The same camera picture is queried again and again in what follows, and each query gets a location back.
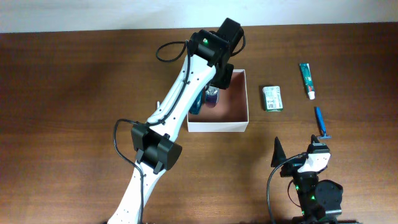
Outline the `blue Listerine mouthwash bottle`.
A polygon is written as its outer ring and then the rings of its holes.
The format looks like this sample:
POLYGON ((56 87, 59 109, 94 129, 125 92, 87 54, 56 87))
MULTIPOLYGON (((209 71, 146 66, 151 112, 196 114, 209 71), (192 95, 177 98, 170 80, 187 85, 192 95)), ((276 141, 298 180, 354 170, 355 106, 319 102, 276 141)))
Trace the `blue Listerine mouthwash bottle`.
POLYGON ((200 93, 194 100, 192 106, 189 109, 190 114, 198 115, 203 105, 203 94, 200 93))

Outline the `clear foaming soap pump bottle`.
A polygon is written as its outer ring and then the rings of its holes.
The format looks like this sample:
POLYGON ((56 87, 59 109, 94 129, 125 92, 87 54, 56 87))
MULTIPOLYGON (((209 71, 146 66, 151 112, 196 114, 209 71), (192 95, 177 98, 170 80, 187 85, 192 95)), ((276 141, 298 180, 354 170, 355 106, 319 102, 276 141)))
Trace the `clear foaming soap pump bottle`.
POLYGON ((205 92, 205 104, 209 108, 214 108, 220 97, 220 89, 210 86, 205 92))

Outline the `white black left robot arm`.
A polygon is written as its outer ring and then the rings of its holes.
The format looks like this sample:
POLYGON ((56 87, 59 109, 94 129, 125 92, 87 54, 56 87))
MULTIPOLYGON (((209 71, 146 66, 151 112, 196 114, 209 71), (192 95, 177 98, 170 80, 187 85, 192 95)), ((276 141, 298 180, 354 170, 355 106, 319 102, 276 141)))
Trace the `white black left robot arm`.
POLYGON ((155 112, 145 123, 129 120, 136 156, 128 160, 134 171, 108 223, 142 223, 144 207, 159 179, 181 155, 175 141, 197 96, 208 87, 227 89, 234 66, 228 60, 245 43, 240 23, 227 18, 217 31, 200 30, 183 42, 181 71, 155 112))

